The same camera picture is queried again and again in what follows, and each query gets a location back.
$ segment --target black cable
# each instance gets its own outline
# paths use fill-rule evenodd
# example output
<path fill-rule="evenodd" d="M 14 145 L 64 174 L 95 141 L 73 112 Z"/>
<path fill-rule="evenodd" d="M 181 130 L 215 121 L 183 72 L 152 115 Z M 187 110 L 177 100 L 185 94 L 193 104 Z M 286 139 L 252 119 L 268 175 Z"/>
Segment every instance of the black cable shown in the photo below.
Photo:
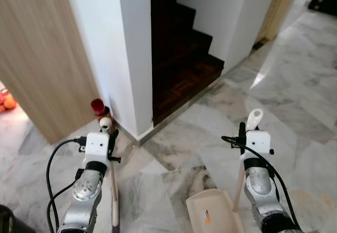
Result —
<path fill-rule="evenodd" d="M 57 198 L 57 196 L 59 196 L 60 194 L 62 194 L 64 191 L 66 191 L 67 189 L 69 189 L 70 187 L 72 187 L 74 185 L 74 183 L 76 182 L 76 180 L 74 180 L 69 186 L 63 188 L 60 192 L 58 192 L 57 194 L 55 194 L 51 200 L 48 203 L 47 206 L 47 221 L 48 221 L 48 226 L 49 226 L 49 230 L 51 231 L 51 233 L 54 233 L 54 228 L 53 228 L 53 224 L 51 221 L 51 206 L 53 204 L 55 204 L 55 199 Z"/>
<path fill-rule="evenodd" d="M 53 158 L 54 158 L 56 152 L 58 151 L 58 149 L 62 145 L 65 145 L 66 143 L 69 143 L 69 142 L 75 142 L 75 141 L 76 141 L 76 139 L 71 139 L 71 140 L 66 140 L 66 141 L 61 142 L 58 146 L 56 146 L 56 148 L 54 149 L 51 157 L 49 158 L 48 165 L 47 165 L 47 171 L 46 171 L 46 179 L 47 179 L 47 188 L 48 188 L 49 198 L 51 200 L 53 199 L 53 192 L 52 192 L 51 182 L 50 182 L 50 179 L 49 179 L 49 171 L 50 171 L 50 167 L 51 167 Z M 52 202 L 52 207 L 53 207 L 53 211 L 54 211 L 55 224 L 56 224 L 56 230 L 57 230 L 58 227 L 59 227 L 58 214 L 57 214 L 55 202 L 54 201 L 51 201 L 51 202 Z"/>
<path fill-rule="evenodd" d="M 245 150 L 253 153 L 255 156 L 257 156 L 258 158 L 260 158 L 269 167 L 269 169 L 276 175 L 276 177 L 278 178 L 278 180 L 279 180 L 279 182 L 280 182 L 280 184 L 282 186 L 282 189 L 283 189 L 286 201 L 288 203 L 289 211 L 290 211 L 291 217 L 293 218 L 294 224 L 299 228 L 299 230 L 301 230 L 300 225 L 297 222 L 297 219 L 296 219 L 296 216 L 295 216 L 295 212 L 294 212 L 293 206 L 291 204 L 291 200 L 290 200 L 288 191 L 286 189 L 286 186 L 285 186 L 285 184 L 283 182 L 283 179 L 281 178 L 281 176 L 279 175 L 279 173 L 275 170 L 275 168 L 268 162 L 268 160 L 266 160 L 266 158 L 264 158 L 263 156 L 261 156 L 260 154 L 258 154 L 256 151 L 252 150 L 251 148 L 247 147 L 246 145 L 242 145 L 240 143 L 237 143 L 237 142 L 233 141 L 234 138 L 222 136 L 221 139 L 224 140 L 225 142 L 231 143 L 231 144 L 233 144 L 235 146 L 239 146 L 240 148 L 243 148 L 243 149 L 245 149 Z"/>

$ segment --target staircase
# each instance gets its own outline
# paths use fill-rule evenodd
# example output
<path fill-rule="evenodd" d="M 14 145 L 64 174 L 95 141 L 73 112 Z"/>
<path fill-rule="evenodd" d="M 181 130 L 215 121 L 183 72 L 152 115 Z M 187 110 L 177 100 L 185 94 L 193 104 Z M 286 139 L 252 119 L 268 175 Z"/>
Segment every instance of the staircase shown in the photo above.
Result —
<path fill-rule="evenodd" d="M 153 123 L 201 92 L 223 69 L 208 54 L 212 36 L 193 30 L 196 10 L 176 0 L 151 0 Z"/>

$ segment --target marble floor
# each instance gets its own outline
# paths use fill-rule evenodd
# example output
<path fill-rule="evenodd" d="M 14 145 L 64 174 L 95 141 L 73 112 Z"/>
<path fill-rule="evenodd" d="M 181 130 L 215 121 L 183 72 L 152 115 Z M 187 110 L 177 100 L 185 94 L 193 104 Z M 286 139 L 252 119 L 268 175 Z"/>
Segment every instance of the marble floor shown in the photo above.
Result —
<path fill-rule="evenodd" d="M 336 18 L 305 12 L 143 146 L 120 133 L 114 153 L 122 157 L 115 165 L 121 232 L 190 233 L 188 197 L 215 187 L 233 197 L 240 153 L 220 136 L 237 135 L 255 108 L 264 110 L 260 129 L 271 134 L 271 162 L 302 229 L 337 232 L 336 37 Z M 70 137 L 97 129 L 94 121 Z M 0 203 L 37 232 L 48 232 L 45 169 L 54 145 L 20 108 L 0 115 L 0 134 Z M 83 158 L 77 150 L 70 144 L 57 153 L 53 190 L 73 180 Z M 56 200 L 59 215 L 69 201 L 68 193 Z M 260 232 L 243 192 L 239 207 L 245 231 Z M 108 181 L 97 211 L 95 232 L 111 232 Z"/>

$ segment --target beige plastic container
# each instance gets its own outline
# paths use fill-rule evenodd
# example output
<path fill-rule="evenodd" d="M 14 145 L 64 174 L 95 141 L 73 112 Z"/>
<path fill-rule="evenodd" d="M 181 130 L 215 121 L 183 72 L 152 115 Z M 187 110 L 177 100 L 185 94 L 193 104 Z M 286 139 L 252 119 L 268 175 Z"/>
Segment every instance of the beige plastic container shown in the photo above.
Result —
<path fill-rule="evenodd" d="M 244 233 L 226 190 L 205 190 L 186 201 L 194 233 Z"/>

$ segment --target red cap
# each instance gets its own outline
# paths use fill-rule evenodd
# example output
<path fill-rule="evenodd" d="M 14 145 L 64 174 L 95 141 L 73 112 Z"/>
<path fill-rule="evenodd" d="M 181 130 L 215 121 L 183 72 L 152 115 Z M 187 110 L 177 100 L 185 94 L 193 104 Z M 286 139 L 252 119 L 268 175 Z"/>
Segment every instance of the red cap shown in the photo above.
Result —
<path fill-rule="evenodd" d="M 105 106 L 101 99 L 95 99 L 91 102 L 91 107 L 94 110 L 96 116 L 104 114 Z"/>

